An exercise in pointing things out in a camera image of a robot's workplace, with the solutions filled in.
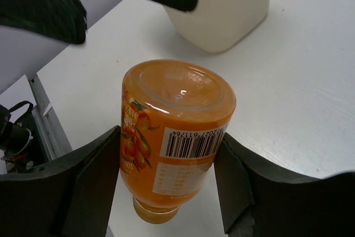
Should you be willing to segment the orange juice bottle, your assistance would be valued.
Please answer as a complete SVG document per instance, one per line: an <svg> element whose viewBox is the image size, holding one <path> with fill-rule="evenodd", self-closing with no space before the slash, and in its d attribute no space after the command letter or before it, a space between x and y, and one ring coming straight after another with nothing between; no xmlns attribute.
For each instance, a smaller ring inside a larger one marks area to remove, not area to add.
<svg viewBox="0 0 355 237"><path fill-rule="evenodd" d="M196 64L159 59L127 71L120 171L141 219L165 223L201 190L235 109L228 82Z"/></svg>

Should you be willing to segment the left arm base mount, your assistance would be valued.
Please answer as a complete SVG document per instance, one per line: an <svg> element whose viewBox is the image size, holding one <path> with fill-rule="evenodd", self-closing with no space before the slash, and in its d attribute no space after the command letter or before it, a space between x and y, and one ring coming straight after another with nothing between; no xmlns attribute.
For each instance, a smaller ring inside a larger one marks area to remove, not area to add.
<svg viewBox="0 0 355 237"><path fill-rule="evenodd" d="M1 174L26 173L48 161L34 105L25 100L11 108L1 106Z"/></svg>

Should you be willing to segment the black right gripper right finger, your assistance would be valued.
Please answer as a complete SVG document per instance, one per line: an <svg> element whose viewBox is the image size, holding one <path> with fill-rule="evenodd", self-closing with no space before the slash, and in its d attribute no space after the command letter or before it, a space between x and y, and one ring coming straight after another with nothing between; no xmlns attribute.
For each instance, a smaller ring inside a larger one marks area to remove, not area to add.
<svg viewBox="0 0 355 237"><path fill-rule="evenodd" d="M228 236L354 235L354 172L323 179L302 175L228 134L214 168Z"/></svg>

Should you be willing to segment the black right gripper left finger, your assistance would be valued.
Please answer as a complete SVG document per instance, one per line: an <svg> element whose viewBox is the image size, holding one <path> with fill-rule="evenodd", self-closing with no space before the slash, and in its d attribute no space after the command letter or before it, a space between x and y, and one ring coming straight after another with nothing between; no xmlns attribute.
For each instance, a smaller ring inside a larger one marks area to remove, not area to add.
<svg viewBox="0 0 355 237"><path fill-rule="evenodd" d="M1 175L1 236L105 236L119 147L116 126L26 173Z"/></svg>

